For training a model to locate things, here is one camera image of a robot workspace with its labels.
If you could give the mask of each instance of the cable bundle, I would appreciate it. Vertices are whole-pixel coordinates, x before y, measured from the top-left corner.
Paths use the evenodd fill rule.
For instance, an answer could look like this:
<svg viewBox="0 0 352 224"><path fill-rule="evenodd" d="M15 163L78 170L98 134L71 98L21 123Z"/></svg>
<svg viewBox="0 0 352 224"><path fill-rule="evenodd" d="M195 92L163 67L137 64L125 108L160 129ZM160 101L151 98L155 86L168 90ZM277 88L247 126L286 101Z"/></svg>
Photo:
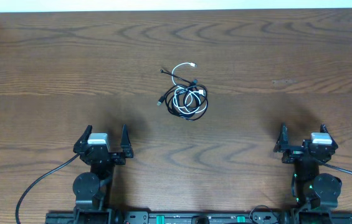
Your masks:
<svg viewBox="0 0 352 224"><path fill-rule="evenodd" d="M175 69L182 65L196 67L195 63L184 62L175 66L171 73L161 69L161 73L171 76L174 86L161 96L158 101L158 106L165 102L169 113L172 115L184 118L187 121L196 121L201 118L207 110L209 104L207 100L207 89L204 85L197 84L197 80L190 82L175 75ZM176 83L174 78L186 82L187 85Z"/></svg>

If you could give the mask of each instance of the white cable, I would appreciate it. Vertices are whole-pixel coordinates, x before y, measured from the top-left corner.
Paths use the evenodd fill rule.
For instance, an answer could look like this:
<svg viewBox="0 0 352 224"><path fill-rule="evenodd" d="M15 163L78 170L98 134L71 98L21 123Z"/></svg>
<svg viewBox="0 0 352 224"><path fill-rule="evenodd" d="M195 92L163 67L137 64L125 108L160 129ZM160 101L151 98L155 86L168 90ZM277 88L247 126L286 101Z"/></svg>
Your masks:
<svg viewBox="0 0 352 224"><path fill-rule="evenodd" d="M182 66L182 65L190 65L190 66L192 66L192 67L196 67L196 64L195 64L195 63L192 63L192 62L184 62L184 63L181 63L181 64L175 66L175 68L171 71L171 74L174 75L175 69L178 68L179 66ZM203 111L205 111L207 104L206 104L205 107L204 107L202 110L200 110L200 111L198 111L198 110L199 110L199 106L198 106L194 111L189 111L188 108L187 108L189 105L191 105L191 103L193 103L194 97L195 97L195 99L198 100L199 105L201 104L201 100L199 99L199 97L197 96L196 93L198 93L198 95L203 95L203 94L204 94L204 91L203 91L203 90L199 90L199 91L187 90L186 88L184 88L184 87L182 87L182 86L179 86L179 85L174 81L174 77L173 77L173 76L171 77L171 81L173 82L173 84L174 84L175 86L178 87L178 88L174 91L173 104L174 104L174 106L178 109L178 111L179 111L180 113L182 113L182 114L193 114L193 113L196 113L196 114L197 114L197 113L202 113ZM188 91L188 94L187 94L187 97L185 97L184 106L179 106L179 105L178 105L178 101L177 101L178 98L177 98L176 96L177 96L177 94L178 94L178 93L177 93L178 91L180 92L180 91L183 91L183 90Z"/></svg>

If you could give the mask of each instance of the white background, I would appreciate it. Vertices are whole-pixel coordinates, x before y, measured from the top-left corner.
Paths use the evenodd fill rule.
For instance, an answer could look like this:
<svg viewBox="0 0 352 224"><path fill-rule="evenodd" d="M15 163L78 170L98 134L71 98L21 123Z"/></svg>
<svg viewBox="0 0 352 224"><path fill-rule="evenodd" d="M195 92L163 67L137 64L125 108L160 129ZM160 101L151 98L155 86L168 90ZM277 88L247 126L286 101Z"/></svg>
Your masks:
<svg viewBox="0 0 352 224"><path fill-rule="evenodd" d="M352 0L0 0L0 12L349 8Z"/></svg>

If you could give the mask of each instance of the brown wooden surface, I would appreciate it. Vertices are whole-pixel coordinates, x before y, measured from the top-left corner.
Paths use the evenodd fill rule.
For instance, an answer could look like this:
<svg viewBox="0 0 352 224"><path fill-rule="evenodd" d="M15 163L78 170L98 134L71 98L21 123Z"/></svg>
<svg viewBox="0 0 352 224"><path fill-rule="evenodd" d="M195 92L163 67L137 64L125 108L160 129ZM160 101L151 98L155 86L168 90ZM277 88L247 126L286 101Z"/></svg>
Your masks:
<svg viewBox="0 0 352 224"><path fill-rule="evenodd" d="M156 102L163 68L209 90L197 122ZM112 204L151 210L287 208L293 166L272 152L282 121L294 143L325 122L352 169L352 9L0 14L0 223L29 184L73 156L88 124L130 127L135 158L116 168ZM23 223L71 210L80 160L44 179ZM352 176L340 210L352 211Z"/></svg>

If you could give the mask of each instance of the wood tabletop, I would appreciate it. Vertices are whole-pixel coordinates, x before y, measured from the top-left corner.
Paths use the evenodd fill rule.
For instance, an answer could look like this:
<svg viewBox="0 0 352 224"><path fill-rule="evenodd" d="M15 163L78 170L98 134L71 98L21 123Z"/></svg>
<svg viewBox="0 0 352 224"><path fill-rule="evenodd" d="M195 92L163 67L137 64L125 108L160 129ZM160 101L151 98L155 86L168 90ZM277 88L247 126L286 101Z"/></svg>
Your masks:
<svg viewBox="0 0 352 224"><path fill-rule="evenodd" d="M158 107L172 85L161 68L208 89L188 122ZM325 123L352 170L352 9L0 14L0 223L19 197L74 153L88 124L135 158L115 168L111 204L152 211L289 208L293 166L272 152L281 122L301 144ZM38 183L22 223L71 211L77 159ZM352 176L338 210L352 212Z"/></svg>

